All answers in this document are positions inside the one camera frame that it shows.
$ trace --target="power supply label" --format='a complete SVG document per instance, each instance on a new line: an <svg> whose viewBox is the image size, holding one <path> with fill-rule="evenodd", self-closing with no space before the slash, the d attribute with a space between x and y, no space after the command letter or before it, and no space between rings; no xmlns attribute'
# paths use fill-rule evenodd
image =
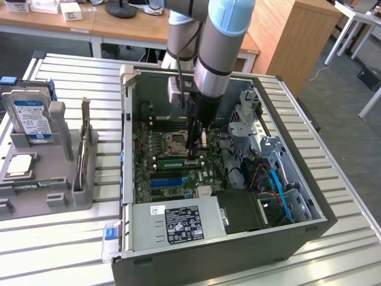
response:
<svg viewBox="0 0 381 286"><path fill-rule="evenodd" d="M170 244L204 239L198 206L165 210L165 222Z"/></svg>
<svg viewBox="0 0 381 286"><path fill-rule="evenodd" d="M34 139L46 139L52 136L49 121L43 115L42 101L15 100L14 105L26 135Z"/></svg>

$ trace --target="wooden cabinet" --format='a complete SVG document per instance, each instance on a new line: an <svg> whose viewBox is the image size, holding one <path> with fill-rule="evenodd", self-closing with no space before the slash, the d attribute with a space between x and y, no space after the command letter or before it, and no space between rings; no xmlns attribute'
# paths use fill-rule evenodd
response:
<svg viewBox="0 0 381 286"><path fill-rule="evenodd" d="M261 53L252 72L281 76L298 97L340 16L326 0L256 0L249 34Z"/></svg>

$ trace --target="white box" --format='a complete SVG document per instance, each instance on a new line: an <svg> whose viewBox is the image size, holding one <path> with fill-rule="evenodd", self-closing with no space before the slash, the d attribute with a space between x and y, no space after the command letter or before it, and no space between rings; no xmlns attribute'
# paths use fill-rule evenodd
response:
<svg viewBox="0 0 381 286"><path fill-rule="evenodd" d="M30 10L32 12L58 14L60 11L60 0L32 0Z"/></svg>
<svg viewBox="0 0 381 286"><path fill-rule="evenodd" d="M78 3L61 3L61 11L65 21L82 20L82 11Z"/></svg>
<svg viewBox="0 0 381 286"><path fill-rule="evenodd" d="M26 2L5 2L8 12L29 12L29 6Z"/></svg>

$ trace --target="floor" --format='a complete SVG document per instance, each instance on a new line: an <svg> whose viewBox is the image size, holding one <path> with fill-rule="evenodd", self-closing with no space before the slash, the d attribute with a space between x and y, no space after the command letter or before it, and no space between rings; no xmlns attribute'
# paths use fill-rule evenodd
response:
<svg viewBox="0 0 381 286"><path fill-rule="evenodd" d="M90 56L86 42L0 33L0 75L22 77L35 50ZM328 42L310 78L322 69L333 42ZM119 59L138 60L144 49L120 48ZM300 98L321 126L320 136L374 218L381 224L381 101L366 121L357 114L373 92L357 78L361 67L347 56L307 82Z"/></svg>

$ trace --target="black lamp base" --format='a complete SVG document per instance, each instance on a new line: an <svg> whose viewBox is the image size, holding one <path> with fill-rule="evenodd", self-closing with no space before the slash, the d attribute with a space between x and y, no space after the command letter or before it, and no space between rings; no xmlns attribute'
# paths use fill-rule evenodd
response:
<svg viewBox="0 0 381 286"><path fill-rule="evenodd" d="M106 3L106 11L117 18L128 19L132 18L136 14L136 8L131 7L128 4L120 6L119 2L109 1Z"/></svg>

